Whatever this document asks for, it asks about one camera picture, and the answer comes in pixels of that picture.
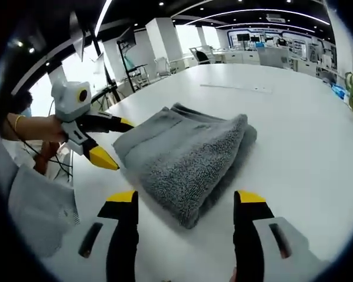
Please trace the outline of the person's left hand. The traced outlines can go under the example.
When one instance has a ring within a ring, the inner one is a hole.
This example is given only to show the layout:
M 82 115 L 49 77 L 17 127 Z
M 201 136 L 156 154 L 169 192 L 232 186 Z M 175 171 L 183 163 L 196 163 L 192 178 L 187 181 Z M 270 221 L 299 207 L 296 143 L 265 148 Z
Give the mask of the person's left hand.
M 66 134 L 55 115 L 33 117 L 32 121 L 32 133 L 34 134 L 34 138 L 50 142 L 64 142 L 66 140 Z

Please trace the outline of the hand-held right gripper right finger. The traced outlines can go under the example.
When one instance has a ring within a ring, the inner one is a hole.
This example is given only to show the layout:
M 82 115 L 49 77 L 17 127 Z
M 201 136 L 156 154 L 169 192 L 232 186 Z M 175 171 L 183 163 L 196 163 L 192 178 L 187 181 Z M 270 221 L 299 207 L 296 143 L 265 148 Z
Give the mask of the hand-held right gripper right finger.
M 313 281 L 328 265 L 263 197 L 244 190 L 234 193 L 233 244 L 235 281 Z

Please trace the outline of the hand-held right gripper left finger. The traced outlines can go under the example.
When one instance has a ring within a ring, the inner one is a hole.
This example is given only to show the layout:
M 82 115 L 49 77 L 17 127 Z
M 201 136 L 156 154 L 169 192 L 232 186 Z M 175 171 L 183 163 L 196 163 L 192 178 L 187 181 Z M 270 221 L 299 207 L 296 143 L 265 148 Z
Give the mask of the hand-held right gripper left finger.
M 109 196 L 98 215 L 67 233 L 54 256 L 58 281 L 135 281 L 138 193 Z

